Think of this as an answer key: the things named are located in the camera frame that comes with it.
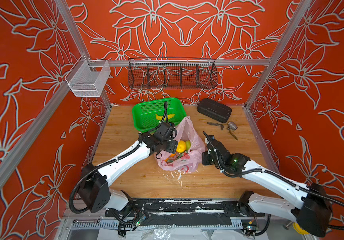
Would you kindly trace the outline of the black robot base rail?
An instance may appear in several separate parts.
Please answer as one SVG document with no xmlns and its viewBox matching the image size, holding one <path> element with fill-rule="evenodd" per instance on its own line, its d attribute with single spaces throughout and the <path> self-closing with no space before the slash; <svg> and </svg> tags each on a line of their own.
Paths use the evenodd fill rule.
<svg viewBox="0 0 344 240">
<path fill-rule="evenodd" d="M 123 213 L 137 210 L 141 227 L 176 226 L 204 228 L 241 228 L 249 221 L 265 220 L 265 214 L 243 215 L 234 199 L 133 199 Z"/>
</svg>

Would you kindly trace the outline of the pink translucent plastic bag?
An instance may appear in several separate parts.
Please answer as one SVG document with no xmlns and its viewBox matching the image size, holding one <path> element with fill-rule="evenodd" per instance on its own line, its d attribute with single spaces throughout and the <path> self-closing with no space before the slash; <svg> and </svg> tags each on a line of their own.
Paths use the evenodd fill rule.
<svg viewBox="0 0 344 240">
<path fill-rule="evenodd" d="M 194 124 L 190 117 L 185 117 L 177 125 L 177 136 L 175 140 L 190 141 L 191 148 L 183 153 L 177 155 L 175 160 L 168 160 L 171 153 L 161 151 L 154 154 L 157 164 L 164 171 L 182 171 L 186 173 L 193 173 L 197 170 L 198 166 L 202 163 L 202 153 L 206 151 L 205 143 L 199 136 L 194 128 Z"/>
</svg>

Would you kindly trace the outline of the yellow lemon fruit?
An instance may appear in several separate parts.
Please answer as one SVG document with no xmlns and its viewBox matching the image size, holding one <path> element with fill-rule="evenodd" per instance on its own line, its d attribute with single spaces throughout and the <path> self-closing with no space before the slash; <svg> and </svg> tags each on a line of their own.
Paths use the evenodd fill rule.
<svg viewBox="0 0 344 240">
<path fill-rule="evenodd" d="M 183 153 L 187 150 L 187 144 L 185 141 L 179 141 L 177 145 L 176 152 L 177 153 Z"/>
</svg>

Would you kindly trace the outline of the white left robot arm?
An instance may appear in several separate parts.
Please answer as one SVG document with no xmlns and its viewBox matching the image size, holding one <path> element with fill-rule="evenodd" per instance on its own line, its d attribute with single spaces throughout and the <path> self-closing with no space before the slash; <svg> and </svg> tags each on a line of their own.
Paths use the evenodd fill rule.
<svg viewBox="0 0 344 240">
<path fill-rule="evenodd" d="M 81 179 L 73 188 L 69 208 L 74 214 L 101 209 L 122 211 L 130 204 L 130 197 L 124 191 L 111 189 L 115 180 L 138 162 L 154 153 L 174 153 L 178 141 L 174 123 L 160 123 L 155 129 L 139 133 L 128 149 L 100 165 L 88 164 L 81 173 Z"/>
</svg>

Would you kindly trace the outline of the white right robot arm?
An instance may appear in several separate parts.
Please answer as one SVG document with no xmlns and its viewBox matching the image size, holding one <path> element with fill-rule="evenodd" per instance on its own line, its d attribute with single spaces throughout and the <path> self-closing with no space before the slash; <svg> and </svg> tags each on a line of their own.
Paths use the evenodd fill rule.
<svg viewBox="0 0 344 240">
<path fill-rule="evenodd" d="M 202 154 L 203 165 L 214 165 L 226 177 L 252 181 L 278 195 L 271 198 L 245 191 L 238 201 L 241 214 L 262 213 L 284 218 L 320 238 L 326 236 L 328 229 L 344 231 L 344 226 L 330 224 L 332 205 L 344 208 L 344 203 L 329 197 L 323 186 L 283 177 L 243 154 L 231 154 L 213 135 L 204 135 L 207 151 Z"/>
</svg>

